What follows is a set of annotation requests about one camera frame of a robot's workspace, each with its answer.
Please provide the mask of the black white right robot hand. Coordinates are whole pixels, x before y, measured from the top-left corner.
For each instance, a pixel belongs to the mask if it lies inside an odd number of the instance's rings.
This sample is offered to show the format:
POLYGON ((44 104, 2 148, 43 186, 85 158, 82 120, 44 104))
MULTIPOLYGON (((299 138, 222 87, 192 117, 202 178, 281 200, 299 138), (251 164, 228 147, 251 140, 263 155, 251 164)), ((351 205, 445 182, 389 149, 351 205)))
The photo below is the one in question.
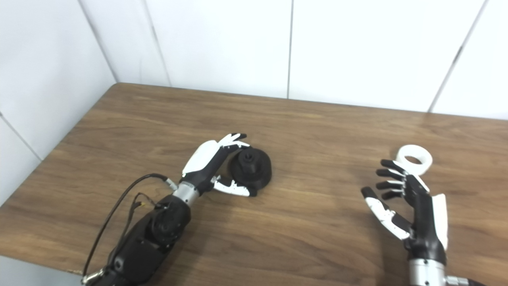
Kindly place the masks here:
POLYGON ((411 174, 403 165, 394 160, 380 161, 382 168, 376 170, 379 177, 387 180, 376 184, 385 193, 378 197, 374 190, 363 187, 367 206, 379 222, 404 243, 408 259, 430 259, 442 265, 447 263, 448 219, 446 197, 443 194, 431 196, 424 181, 411 174), (414 211, 410 222, 386 204, 386 200, 403 198, 414 211))

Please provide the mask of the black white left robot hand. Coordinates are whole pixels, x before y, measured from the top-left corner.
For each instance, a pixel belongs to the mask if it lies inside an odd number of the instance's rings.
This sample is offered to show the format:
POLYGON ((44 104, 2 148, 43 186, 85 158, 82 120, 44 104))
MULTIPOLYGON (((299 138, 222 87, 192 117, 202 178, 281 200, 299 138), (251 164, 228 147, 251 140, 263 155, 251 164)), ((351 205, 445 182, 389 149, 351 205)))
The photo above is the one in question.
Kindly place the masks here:
POLYGON ((258 195, 256 190, 218 174, 230 154, 252 148, 248 143, 241 141, 246 137, 244 133, 231 133, 220 141, 212 140, 202 143, 183 168, 180 183, 191 186, 198 197, 211 190, 241 197, 256 197, 258 195))

